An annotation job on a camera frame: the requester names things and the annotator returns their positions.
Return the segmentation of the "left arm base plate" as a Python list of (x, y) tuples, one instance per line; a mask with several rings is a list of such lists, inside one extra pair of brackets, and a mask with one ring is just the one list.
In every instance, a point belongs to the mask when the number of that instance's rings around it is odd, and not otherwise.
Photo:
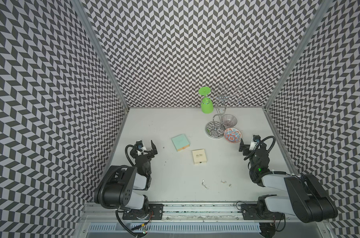
[(123, 220), (161, 220), (163, 217), (164, 205), (162, 203), (150, 203), (144, 205), (142, 209), (132, 209), (124, 211)]

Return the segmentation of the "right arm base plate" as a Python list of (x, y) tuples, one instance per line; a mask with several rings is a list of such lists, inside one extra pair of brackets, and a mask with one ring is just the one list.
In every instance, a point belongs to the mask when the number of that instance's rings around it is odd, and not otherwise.
[(244, 220), (282, 221), (285, 217), (282, 213), (268, 211), (267, 208), (261, 206), (258, 207), (256, 204), (243, 203), (240, 205), (240, 209)]

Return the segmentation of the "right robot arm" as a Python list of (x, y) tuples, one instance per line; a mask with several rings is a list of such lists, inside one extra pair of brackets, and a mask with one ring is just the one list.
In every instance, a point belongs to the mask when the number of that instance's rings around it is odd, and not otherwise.
[(290, 215), (303, 223), (310, 223), (336, 218), (338, 208), (316, 176), (295, 175), (269, 169), (269, 154), (275, 142), (274, 136), (262, 139), (259, 135), (254, 135), (250, 144), (243, 141), (239, 144), (239, 152), (248, 161), (251, 181), (260, 187), (274, 188), (287, 193), (286, 196), (260, 196), (255, 204), (244, 202), (240, 205), (244, 219), (277, 220)]

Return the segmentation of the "mint green jewelry box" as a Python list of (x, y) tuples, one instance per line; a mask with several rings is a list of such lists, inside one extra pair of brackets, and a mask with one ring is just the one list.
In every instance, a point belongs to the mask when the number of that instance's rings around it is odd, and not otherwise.
[(190, 142), (185, 134), (175, 136), (171, 139), (177, 152), (182, 151), (190, 146)]

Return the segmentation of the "cream small jewelry box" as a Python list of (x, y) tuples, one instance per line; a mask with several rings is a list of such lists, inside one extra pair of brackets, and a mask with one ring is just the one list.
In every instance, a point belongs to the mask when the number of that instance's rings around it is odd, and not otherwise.
[(198, 149), (192, 151), (194, 164), (204, 164), (207, 162), (206, 152), (204, 149)]

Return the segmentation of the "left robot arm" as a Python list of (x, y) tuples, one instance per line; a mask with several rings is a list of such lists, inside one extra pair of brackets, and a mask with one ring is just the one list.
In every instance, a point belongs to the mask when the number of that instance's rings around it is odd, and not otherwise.
[(129, 166), (110, 166), (102, 181), (95, 189), (94, 202), (105, 209), (122, 210), (134, 219), (150, 219), (154, 211), (150, 208), (148, 197), (136, 193), (147, 191), (152, 178), (151, 160), (158, 154), (151, 141), (148, 150), (143, 141), (125, 147)]

